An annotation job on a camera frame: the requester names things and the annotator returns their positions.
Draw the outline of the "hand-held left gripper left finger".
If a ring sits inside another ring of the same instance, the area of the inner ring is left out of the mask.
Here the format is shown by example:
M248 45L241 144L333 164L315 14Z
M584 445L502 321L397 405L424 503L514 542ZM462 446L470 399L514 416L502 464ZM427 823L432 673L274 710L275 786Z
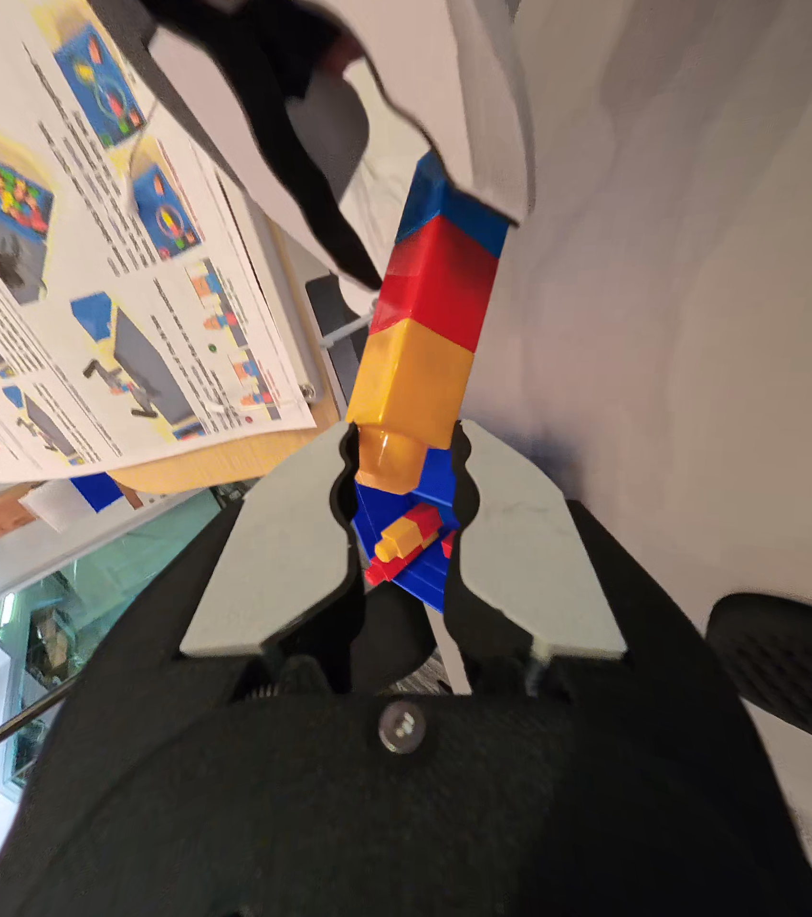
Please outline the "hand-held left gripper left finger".
M352 681L351 645L365 623L352 519L358 433L337 423L294 452L242 501L180 643L189 658L320 660Z

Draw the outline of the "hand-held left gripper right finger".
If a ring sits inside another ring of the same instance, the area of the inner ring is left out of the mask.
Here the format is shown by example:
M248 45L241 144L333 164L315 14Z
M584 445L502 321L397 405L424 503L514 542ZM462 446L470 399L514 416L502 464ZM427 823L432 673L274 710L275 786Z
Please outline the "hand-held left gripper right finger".
M560 488L477 422L453 432L458 530L443 620L467 679L554 659L618 663L628 646Z

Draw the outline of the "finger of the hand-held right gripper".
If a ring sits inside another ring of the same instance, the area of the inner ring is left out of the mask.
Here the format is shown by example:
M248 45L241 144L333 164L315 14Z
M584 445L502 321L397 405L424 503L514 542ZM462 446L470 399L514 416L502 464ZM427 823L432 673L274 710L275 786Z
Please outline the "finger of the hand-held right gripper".
M371 165L405 176L432 150L461 192L521 224L536 196L535 144L513 36L518 2L343 1L364 59L346 76L366 105Z
M154 63L250 200L328 268L381 277L340 202L366 150L351 33L298 2L149 2Z

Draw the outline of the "blue toy building block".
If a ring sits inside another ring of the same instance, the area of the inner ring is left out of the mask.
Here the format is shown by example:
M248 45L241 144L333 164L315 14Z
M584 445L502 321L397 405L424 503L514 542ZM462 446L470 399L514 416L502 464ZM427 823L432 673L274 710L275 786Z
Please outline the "blue toy building block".
M442 215L481 245L495 259L502 256L509 222L499 213L455 188L433 150L417 162L400 218L399 244Z

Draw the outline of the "pile of coloured toy blocks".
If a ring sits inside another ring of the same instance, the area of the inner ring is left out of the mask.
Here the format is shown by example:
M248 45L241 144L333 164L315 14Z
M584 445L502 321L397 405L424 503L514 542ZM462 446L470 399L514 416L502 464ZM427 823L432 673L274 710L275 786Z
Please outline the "pile of coloured toy blocks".
M449 559L454 533L455 529L444 524L435 506L417 503L382 531L365 572L366 582L378 586L393 581L435 543L440 544L444 557Z

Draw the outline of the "blue plastic bin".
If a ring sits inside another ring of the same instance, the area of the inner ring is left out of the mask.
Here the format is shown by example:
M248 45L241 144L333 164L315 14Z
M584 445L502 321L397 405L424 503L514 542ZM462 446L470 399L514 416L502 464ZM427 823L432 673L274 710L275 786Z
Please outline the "blue plastic bin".
M444 592L450 559L453 553L454 534L459 523L453 513L456 479L449 450L429 450L422 477L417 488L405 495L392 494L355 484L358 510L354 515L354 531L369 560L369 567L377 567L375 547L383 531L400 516L420 505L432 506L442 520L436 539L423 546L409 560L395 559L393 576L370 572L368 580L377 585L390 581L424 602L435 611L444 610Z

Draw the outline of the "red toy building block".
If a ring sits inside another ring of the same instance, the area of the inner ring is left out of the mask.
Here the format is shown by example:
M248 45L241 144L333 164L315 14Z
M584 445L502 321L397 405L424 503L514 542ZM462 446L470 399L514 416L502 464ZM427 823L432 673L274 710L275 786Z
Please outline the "red toy building block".
M499 259L439 214L396 243L370 334L411 319L463 349L477 349Z

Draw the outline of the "yellow toy building block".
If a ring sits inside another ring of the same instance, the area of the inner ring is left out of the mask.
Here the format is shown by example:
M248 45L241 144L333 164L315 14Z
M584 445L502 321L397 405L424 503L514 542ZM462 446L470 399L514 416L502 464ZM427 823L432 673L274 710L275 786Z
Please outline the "yellow toy building block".
M358 429L358 483L404 495L429 450L450 446L474 354L413 319L373 331L346 421Z

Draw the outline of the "grey desk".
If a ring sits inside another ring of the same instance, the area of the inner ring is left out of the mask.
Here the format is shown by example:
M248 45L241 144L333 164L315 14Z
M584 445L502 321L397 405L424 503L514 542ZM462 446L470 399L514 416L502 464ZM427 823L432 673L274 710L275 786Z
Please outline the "grey desk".
M812 603L812 2L520 2L505 428L700 628Z

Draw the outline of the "white document stand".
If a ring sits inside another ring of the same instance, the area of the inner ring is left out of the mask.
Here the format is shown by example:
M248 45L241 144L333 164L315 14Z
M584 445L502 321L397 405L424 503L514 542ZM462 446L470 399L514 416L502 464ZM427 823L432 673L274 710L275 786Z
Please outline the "white document stand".
M306 284L318 281L319 300L326 302L327 327L368 314L377 294L354 281L338 281L324 255L315 255L313 243L303 246L288 234L274 215L295 209L288 193L274 184L249 125L233 98L204 111L206 131L218 153L236 175L239 190L228 190L244 244L259 278L275 326L292 360L297 385L305 395L315 423L324 397L329 424L338 420L333 398L338 387L321 347L318 315L313 311ZM341 197L343 215L354 226L380 273L384 273L395 242L400 218L418 160L429 145L409 121L383 101L366 103L369 139L366 151Z

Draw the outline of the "instruction board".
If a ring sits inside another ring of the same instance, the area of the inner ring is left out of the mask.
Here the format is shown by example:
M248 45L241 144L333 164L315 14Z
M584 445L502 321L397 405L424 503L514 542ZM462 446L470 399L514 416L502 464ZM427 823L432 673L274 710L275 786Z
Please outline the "instruction board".
M339 417L138 2L0 2L0 489L256 477Z

